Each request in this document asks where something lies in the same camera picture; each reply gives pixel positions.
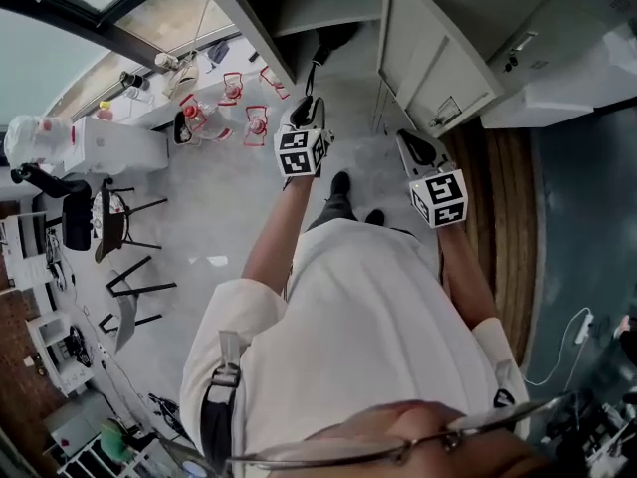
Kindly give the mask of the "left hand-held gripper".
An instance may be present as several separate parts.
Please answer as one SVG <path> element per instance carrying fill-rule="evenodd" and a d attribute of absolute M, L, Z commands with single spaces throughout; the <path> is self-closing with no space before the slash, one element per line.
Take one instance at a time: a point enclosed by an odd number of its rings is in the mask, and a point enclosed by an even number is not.
<path fill-rule="evenodd" d="M 310 128 L 299 129 L 309 122 Z M 296 177 L 318 177 L 334 141 L 333 133 L 325 129 L 324 99 L 315 98 L 313 106 L 311 96 L 298 100 L 289 123 L 282 124 L 274 136 L 275 157 L 285 183 Z"/>

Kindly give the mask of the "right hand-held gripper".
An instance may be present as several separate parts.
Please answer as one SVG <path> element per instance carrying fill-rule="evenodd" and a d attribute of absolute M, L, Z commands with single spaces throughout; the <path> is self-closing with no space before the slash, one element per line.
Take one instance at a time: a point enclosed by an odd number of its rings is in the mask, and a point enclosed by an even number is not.
<path fill-rule="evenodd" d="M 409 179 L 412 206 L 430 228 L 466 220 L 468 191 L 445 144 L 426 132 L 399 129 L 396 142 Z"/>

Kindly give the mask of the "grey metal locker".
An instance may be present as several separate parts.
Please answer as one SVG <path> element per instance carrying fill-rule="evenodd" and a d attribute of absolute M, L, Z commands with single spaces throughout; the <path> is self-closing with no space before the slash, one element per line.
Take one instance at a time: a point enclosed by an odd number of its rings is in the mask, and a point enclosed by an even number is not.
<path fill-rule="evenodd" d="M 371 76 L 417 128 L 440 136 L 637 20 L 637 0 L 214 0 L 300 93 L 317 29 L 359 29 L 317 68 L 320 91 Z"/>

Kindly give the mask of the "wooden platform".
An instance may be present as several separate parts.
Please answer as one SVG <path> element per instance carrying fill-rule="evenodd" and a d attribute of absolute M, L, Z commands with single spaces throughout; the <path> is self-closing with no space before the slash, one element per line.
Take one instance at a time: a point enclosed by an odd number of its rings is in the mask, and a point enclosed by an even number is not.
<path fill-rule="evenodd" d="M 495 297 L 518 364 L 524 360 L 535 298 L 538 223 L 529 133 L 465 122 L 442 138 L 462 170 L 465 229 Z"/>

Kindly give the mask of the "small grey trash bin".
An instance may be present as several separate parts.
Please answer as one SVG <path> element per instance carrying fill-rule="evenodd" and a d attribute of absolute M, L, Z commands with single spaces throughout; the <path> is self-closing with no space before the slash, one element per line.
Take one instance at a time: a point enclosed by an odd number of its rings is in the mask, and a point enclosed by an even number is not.
<path fill-rule="evenodd" d="M 183 111 L 179 111 L 173 121 L 173 142 L 176 145 L 199 146 L 201 140 L 194 136 L 186 124 Z"/>

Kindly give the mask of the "white table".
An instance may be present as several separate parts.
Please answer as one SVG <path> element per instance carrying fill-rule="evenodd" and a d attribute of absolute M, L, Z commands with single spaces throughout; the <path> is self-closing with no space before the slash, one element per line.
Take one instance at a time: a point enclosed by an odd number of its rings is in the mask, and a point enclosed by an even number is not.
<path fill-rule="evenodd" d="M 484 128 L 542 128 L 637 98 L 637 20 L 525 84 L 480 116 Z"/>

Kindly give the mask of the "person's white shirt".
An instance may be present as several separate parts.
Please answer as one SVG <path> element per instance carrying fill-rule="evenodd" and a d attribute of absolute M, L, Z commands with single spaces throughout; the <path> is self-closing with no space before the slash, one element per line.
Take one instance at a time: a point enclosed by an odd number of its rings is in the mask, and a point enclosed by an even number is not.
<path fill-rule="evenodd" d="M 301 237 L 286 295 L 219 285 L 183 372 L 180 415 L 213 464 L 304 440 L 402 400 L 466 414 L 499 388 L 528 393 L 495 318 L 470 330 L 420 244 L 312 244 Z"/>

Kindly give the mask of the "white water dispenser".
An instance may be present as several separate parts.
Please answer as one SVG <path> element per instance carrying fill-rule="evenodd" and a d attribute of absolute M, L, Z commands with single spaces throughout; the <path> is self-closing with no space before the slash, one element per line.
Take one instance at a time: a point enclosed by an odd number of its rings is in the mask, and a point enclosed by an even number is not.
<path fill-rule="evenodd" d="M 65 173 L 119 175 L 168 166 L 166 136 L 110 120 L 84 117 L 72 128 L 72 145 L 62 162 Z"/>

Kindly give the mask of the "patterned seat stool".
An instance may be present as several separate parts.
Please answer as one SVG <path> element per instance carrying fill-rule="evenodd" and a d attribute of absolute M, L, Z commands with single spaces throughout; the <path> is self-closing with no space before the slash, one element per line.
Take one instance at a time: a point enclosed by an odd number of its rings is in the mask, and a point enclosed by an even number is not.
<path fill-rule="evenodd" d="M 150 203 L 146 203 L 134 208 L 129 207 L 123 198 L 122 193 L 133 192 L 134 188 L 111 188 L 113 179 L 106 177 L 101 184 L 100 191 L 94 197 L 94 203 L 99 202 L 100 208 L 97 211 L 99 226 L 97 237 L 99 244 L 95 252 L 96 263 L 115 250 L 120 250 L 124 245 L 160 250 L 161 246 L 156 244 L 135 241 L 130 235 L 130 217 L 140 211 L 155 207 L 168 202 L 167 198 L 160 198 Z"/>

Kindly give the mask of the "white power strip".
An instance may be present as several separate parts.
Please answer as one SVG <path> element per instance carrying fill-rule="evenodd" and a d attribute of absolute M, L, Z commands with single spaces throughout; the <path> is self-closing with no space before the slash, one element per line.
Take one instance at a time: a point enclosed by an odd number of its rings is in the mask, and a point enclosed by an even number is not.
<path fill-rule="evenodd" d="M 587 313 L 584 316 L 582 324 L 578 330 L 578 333 L 574 339 L 574 343 L 577 346 L 582 345 L 588 338 L 589 330 L 594 321 L 594 316 L 591 313 Z"/>

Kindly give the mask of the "grey chair with black legs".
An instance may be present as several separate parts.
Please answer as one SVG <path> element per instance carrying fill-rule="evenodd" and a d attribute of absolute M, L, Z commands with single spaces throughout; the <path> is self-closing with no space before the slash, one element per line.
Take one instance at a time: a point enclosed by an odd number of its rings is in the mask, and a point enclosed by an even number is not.
<path fill-rule="evenodd" d="M 99 322 L 98 327 L 105 336 L 111 336 L 113 341 L 113 353 L 118 354 L 135 334 L 139 326 L 143 326 L 162 318 L 162 315 L 153 315 L 138 319 L 138 301 L 141 295 L 175 289 L 174 282 L 156 284 L 145 287 L 132 287 L 127 279 L 137 270 L 151 261 L 149 255 L 139 260 L 123 272 L 111 269 L 106 281 L 106 292 L 114 300 L 113 310 Z"/>

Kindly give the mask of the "thin metal glasses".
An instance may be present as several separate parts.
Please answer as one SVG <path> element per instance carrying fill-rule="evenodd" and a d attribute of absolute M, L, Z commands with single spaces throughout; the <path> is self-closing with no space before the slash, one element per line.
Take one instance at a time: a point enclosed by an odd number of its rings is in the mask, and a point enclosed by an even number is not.
<path fill-rule="evenodd" d="M 260 452 L 231 456 L 232 465 L 252 466 L 266 471 L 300 470 L 366 464 L 377 461 L 403 462 L 412 450 L 430 441 L 454 449 L 465 439 L 510 428 L 546 411 L 563 407 L 576 394 L 572 391 L 542 400 L 492 408 L 486 412 L 457 418 L 445 428 L 426 437 L 403 439 L 393 436 L 325 438 L 285 443 Z"/>

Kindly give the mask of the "low white shelf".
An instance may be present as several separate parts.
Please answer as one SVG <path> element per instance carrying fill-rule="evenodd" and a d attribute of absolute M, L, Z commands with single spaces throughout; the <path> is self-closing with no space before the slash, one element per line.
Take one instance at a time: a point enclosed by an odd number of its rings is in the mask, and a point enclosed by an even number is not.
<path fill-rule="evenodd" d="M 62 395 L 69 397 L 94 378 L 92 368 L 69 351 L 66 339 L 71 336 L 71 320 L 65 312 L 51 312 L 25 325 L 49 380 Z"/>

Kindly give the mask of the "clear red-handled water bottle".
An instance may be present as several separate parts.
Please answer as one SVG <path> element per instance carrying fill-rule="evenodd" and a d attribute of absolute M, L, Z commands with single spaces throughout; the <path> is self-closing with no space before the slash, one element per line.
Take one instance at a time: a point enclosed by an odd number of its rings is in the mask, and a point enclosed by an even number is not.
<path fill-rule="evenodd" d="M 193 137 L 211 141 L 223 141 L 233 134 L 230 121 L 217 107 L 200 103 L 193 94 L 180 103 L 185 124 Z"/>
<path fill-rule="evenodd" d="M 219 107 L 234 107 L 242 98 L 243 75 L 241 72 L 227 72 L 223 75 L 224 91 Z"/>
<path fill-rule="evenodd" d="M 259 72 L 259 82 L 269 97 L 276 96 L 279 100 L 284 101 L 290 96 L 289 91 L 269 66 L 265 66 Z"/>
<path fill-rule="evenodd" d="M 246 126 L 243 145 L 262 147 L 268 131 L 268 109 L 261 105 L 250 105 L 245 108 Z"/>

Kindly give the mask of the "black window frame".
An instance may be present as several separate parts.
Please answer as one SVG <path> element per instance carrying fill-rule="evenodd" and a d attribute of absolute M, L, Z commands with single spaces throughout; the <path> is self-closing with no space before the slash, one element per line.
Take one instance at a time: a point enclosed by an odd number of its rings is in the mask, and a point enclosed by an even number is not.
<path fill-rule="evenodd" d="M 95 106 L 123 69 L 157 73 L 160 52 L 183 58 L 238 33 L 214 0 L 0 0 L 0 10 L 106 49 L 104 59 L 54 99 L 53 112 L 67 116 Z"/>

